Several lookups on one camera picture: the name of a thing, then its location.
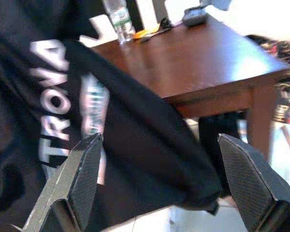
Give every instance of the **wooden table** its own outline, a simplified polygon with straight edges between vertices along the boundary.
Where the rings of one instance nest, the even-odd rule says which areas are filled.
[[[147,43],[117,41],[93,48],[174,105],[184,117],[248,110],[248,140],[268,159],[273,85],[287,66],[209,17]]]

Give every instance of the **water bottle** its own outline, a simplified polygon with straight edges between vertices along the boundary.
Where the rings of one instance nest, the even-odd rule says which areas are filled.
[[[103,0],[106,12],[109,14],[120,44],[133,39],[135,34],[125,0]]]

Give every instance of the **white floor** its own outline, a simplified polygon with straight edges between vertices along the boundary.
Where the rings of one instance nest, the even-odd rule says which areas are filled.
[[[188,120],[198,138],[198,123]],[[290,147],[278,124],[273,124],[273,147],[271,166],[290,184]],[[239,122],[243,141],[247,141],[246,122]],[[246,232],[236,208],[225,200],[219,200],[219,211],[212,216],[205,211],[187,211],[178,207],[165,208],[151,214],[134,218],[105,232]]]

